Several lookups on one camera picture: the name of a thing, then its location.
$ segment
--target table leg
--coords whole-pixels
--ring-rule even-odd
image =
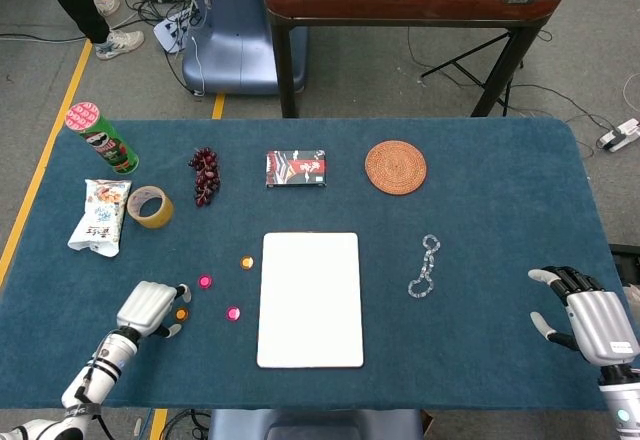
[[[280,108],[283,118],[296,118],[296,97],[293,87],[293,60],[291,57],[290,28],[284,25],[271,25],[273,54],[276,59]]]
[[[489,115],[541,28],[522,27],[512,30],[511,38],[502,49],[498,61],[487,78],[484,93],[471,113],[472,117]]]

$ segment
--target red grapes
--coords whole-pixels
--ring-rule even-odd
[[[188,165],[196,171],[196,206],[209,205],[214,192],[220,188],[218,155],[209,147],[196,150]]]

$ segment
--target floor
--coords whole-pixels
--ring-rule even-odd
[[[21,32],[70,38],[78,32],[55,0],[0,0],[0,33]],[[110,19],[130,15],[122,8]],[[517,73],[516,84],[556,89],[582,108],[618,125],[638,115],[625,103],[622,86],[640,72],[640,0],[563,0],[546,27],[553,38],[538,40]],[[126,57],[101,62],[89,57],[75,100],[91,100],[110,118],[210,118],[214,96],[193,97],[171,76],[160,47],[144,25],[147,41]],[[410,57],[437,64],[492,37],[495,31],[406,28],[319,28],[311,33],[306,89],[299,97],[303,116],[465,116],[478,98],[476,88],[459,88],[442,75],[424,84],[424,68]],[[43,146],[63,101],[83,42],[0,43],[0,245],[9,238]],[[464,62],[485,75],[497,47]],[[450,72],[465,82],[456,72]],[[640,104],[640,81],[628,95]],[[549,114],[569,120],[580,114],[567,100],[538,88],[514,89],[514,115]],[[228,96],[225,118],[275,118],[276,97]],[[615,154],[594,148],[603,131],[585,117],[570,122],[581,146],[598,209],[611,243],[640,245],[640,142]],[[111,410],[105,417],[116,438],[132,435],[146,410]],[[34,417],[55,418],[58,411],[1,411],[0,430]],[[592,412],[435,412],[434,439],[613,438],[608,418]],[[100,438],[95,433],[91,438]],[[184,438],[191,438],[184,429]]]

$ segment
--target mechanical hand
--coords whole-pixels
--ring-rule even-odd
[[[535,327],[550,342],[579,351],[600,367],[599,388],[620,438],[640,437],[640,376],[631,368],[640,346],[618,296],[571,267],[531,270],[529,277],[560,297],[573,335],[558,333],[542,315],[531,312]]]
[[[162,325],[173,301],[179,297],[190,302],[189,287],[140,282],[118,312],[118,329],[100,342],[62,395],[62,404],[67,409],[64,420],[32,420],[9,433],[0,433],[0,440],[83,440],[93,418],[98,418],[106,428],[100,418],[100,407],[122,369],[138,352],[140,339],[153,334],[169,338],[182,328],[179,324],[168,328]]]

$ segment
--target blue tablecloth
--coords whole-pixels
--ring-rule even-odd
[[[0,300],[0,408],[53,407],[140,280],[194,288],[184,331],[142,342],[108,405],[155,407],[596,409],[599,372],[545,342],[529,312],[568,330],[560,302],[527,270],[572,265],[620,293],[570,130],[553,119],[126,121],[140,155],[134,188],[162,187],[171,223],[124,221],[112,259],[66,245],[82,216],[85,178],[121,178],[63,131]],[[417,146],[426,183],[394,197],[364,172],[388,139]],[[199,146],[220,157],[222,188],[193,202],[186,165]],[[327,152],[327,187],[265,188],[270,149]],[[356,232],[365,363],[360,369],[256,365],[262,237]],[[442,242],[435,290],[407,295],[426,233]],[[243,271],[243,255],[256,267]],[[309,268],[322,261],[309,253]],[[200,274],[215,286],[197,288]],[[241,308],[236,323],[225,319]]]

